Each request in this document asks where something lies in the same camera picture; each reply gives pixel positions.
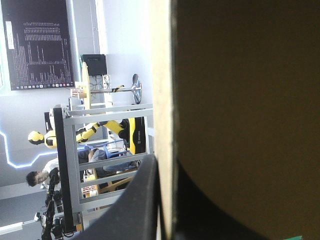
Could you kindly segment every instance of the metal pole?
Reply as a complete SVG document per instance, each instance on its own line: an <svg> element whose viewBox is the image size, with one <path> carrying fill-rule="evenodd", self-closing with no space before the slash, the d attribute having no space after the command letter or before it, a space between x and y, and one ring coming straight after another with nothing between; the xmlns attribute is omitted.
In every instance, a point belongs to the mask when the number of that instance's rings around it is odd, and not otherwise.
<svg viewBox="0 0 320 240"><path fill-rule="evenodd" d="M131 92L131 87L119 87L119 88L111 88L111 89L99 89L99 90L91 90L92 94L110 94L110 93L119 93L119 92Z"/></svg>

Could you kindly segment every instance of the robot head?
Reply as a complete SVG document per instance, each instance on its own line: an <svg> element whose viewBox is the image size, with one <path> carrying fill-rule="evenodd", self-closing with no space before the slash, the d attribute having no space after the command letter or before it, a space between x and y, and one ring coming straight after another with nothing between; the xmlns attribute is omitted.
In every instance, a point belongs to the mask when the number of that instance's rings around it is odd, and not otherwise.
<svg viewBox="0 0 320 240"><path fill-rule="evenodd" d="M32 144L39 145L45 142L45 137L38 131L32 131L28 135L28 140Z"/></svg>

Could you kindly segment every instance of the wire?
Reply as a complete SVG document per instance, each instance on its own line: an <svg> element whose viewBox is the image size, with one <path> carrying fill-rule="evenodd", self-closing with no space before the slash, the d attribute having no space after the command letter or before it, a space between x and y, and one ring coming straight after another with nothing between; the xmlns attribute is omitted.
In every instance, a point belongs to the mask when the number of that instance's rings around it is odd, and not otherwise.
<svg viewBox="0 0 320 240"><path fill-rule="evenodd" d="M46 206L42 206L42 207L40 208L40 212L44 212L43 208L46 208L46 209L47 209Z"/></svg>
<svg viewBox="0 0 320 240"><path fill-rule="evenodd" d="M95 80L95 83L90 82L90 89L91 90L100 90L100 89L104 88L104 86L103 86L104 77L103 76L101 76L101 75L94 76L94 80ZM97 99L96 93L91 94L91 97L94 99Z"/></svg>
<svg viewBox="0 0 320 240"><path fill-rule="evenodd" d="M72 238L73 236L74 236L74 232L72 233L72 235L67 235L67 234L65 234L65 233L62 233L62 235L64 236L64 237L66 237L66 238Z"/></svg>
<svg viewBox="0 0 320 240"><path fill-rule="evenodd" d="M71 88L67 88L66 86L64 86L63 88L64 88L64 89L68 89L68 91L70 91L70 90L71 90Z"/></svg>

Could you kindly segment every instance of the black cable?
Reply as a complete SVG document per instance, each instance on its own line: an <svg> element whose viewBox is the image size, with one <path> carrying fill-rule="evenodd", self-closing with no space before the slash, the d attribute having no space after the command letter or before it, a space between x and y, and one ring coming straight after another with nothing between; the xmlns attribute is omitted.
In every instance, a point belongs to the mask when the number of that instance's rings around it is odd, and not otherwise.
<svg viewBox="0 0 320 240"><path fill-rule="evenodd" d="M72 238L75 235L75 233L73 232L72 235L67 235L67 234L62 233L62 235L66 238Z"/></svg>
<svg viewBox="0 0 320 240"><path fill-rule="evenodd" d="M43 208L46 208L46 209L47 209L46 206L42 206L42 207L40 208L40 212L44 212L44 211L43 211Z"/></svg>

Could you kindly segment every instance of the black equipment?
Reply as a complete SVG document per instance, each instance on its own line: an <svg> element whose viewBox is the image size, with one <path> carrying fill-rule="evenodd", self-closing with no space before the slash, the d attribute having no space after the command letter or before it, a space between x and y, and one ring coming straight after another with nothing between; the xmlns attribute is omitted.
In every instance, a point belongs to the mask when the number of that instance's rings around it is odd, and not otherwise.
<svg viewBox="0 0 320 240"><path fill-rule="evenodd" d="M88 66L89 76L107 75L106 56L104 54L83 54L82 61Z"/></svg>
<svg viewBox="0 0 320 240"><path fill-rule="evenodd" d="M55 207L58 213L63 212L62 194L58 190L55 191L55 186L60 182L60 177L58 173L59 169L57 167L49 173L50 184L45 199L45 206L47 207L47 209L41 216L40 220L42 226L42 240L52 240L51 233L54 235L55 240L64 239L64 219L55 219Z"/></svg>

